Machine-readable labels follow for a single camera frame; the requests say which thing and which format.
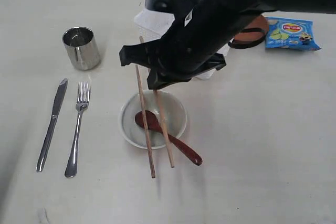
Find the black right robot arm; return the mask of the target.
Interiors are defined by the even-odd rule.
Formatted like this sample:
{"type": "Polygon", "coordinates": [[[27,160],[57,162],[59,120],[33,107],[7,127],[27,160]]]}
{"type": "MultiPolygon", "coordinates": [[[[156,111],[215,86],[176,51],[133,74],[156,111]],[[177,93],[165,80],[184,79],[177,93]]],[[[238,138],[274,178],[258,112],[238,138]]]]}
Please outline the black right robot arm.
{"type": "Polygon", "coordinates": [[[123,46],[119,56],[122,66],[149,68],[151,90],[223,68],[219,49],[262,13],[335,13],[335,0],[145,0],[145,6],[173,14],[174,22],[160,39],[123,46]]]}

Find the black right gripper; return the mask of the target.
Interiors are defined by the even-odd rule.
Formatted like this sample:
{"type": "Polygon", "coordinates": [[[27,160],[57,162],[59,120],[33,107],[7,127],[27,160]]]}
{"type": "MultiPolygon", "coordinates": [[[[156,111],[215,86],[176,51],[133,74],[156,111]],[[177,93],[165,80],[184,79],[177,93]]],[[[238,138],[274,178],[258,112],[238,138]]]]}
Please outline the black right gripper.
{"type": "Polygon", "coordinates": [[[221,26],[174,25],[160,39],[124,45],[119,52],[120,63],[147,67],[148,88],[160,90],[226,66],[224,56],[217,53],[226,43],[227,36],[221,26]]]}

